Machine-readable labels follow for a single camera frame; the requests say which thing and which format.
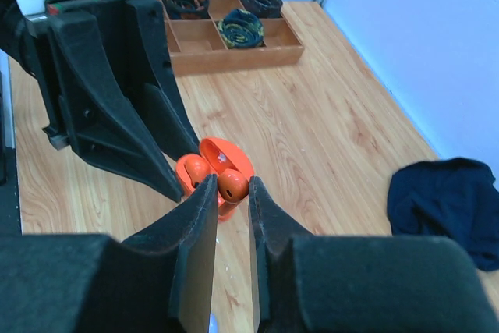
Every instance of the orange earbud case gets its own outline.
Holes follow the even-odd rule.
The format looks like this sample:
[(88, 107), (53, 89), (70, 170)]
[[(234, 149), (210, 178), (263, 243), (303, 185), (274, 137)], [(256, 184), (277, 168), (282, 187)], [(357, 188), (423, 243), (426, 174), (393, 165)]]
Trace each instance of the orange earbud case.
[(210, 174), (218, 176), (218, 219), (226, 221), (248, 195), (254, 175), (251, 161), (233, 143), (208, 137), (200, 141), (200, 155), (182, 156), (175, 166), (185, 195), (188, 197)]

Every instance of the wooden floor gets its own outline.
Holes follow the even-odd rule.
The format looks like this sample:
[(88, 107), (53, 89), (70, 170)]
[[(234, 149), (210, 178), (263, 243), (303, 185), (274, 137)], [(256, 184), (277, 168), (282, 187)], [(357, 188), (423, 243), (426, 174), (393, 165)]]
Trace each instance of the wooden floor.
[[(392, 173), (435, 155), (315, 3), (286, 15), (306, 50), (297, 66), (179, 80), (200, 137), (236, 142), (271, 195), (316, 234), (388, 234)], [(25, 233), (108, 232), (124, 239), (174, 204), (137, 182), (54, 150), (37, 83), (12, 64)], [(251, 332), (247, 203), (218, 226), (212, 310), (220, 332)], [(482, 275), (499, 306), (499, 273)]]

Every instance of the white wall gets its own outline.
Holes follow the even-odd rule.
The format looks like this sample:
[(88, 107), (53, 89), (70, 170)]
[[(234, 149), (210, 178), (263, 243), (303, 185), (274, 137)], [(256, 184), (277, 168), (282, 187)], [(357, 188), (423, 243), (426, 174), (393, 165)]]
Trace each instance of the white wall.
[(343, 30), (443, 158), (499, 178), (499, 0), (327, 0)]

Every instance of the wooden tray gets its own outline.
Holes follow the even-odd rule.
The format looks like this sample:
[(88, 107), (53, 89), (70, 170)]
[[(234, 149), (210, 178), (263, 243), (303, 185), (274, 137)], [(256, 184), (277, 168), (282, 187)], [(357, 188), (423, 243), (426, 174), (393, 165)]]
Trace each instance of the wooden tray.
[(210, 0), (210, 19), (171, 20), (163, 6), (168, 50), (176, 76), (298, 62), (304, 47), (282, 14), (280, 19), (261, 19), (264, 25), (264, 46), (228, 49), (215, 23), (235, 8), (244, 9), (240, 0)]

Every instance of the folded fabric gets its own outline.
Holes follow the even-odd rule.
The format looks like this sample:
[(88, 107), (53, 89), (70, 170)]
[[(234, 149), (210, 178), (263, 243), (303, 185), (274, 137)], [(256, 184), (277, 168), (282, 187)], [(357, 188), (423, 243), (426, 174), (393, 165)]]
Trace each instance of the folded fabric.
[(483, 271), (499, 269), (499, 192), (479, 161), (422, 161), (397, 171), (388, 190), (394, 235), (446, 236)]
[(218, 21), (218, 31), (229, 48), (254, 48), (264, 41), (264, 26), (252, 13), (244, 9), (232, 10)]
[(261, 19), (281, 17), (282, 0), (241, 0), (247, 11)]
[(170, 19), (209, 19), (210, 0), (162, 0)]

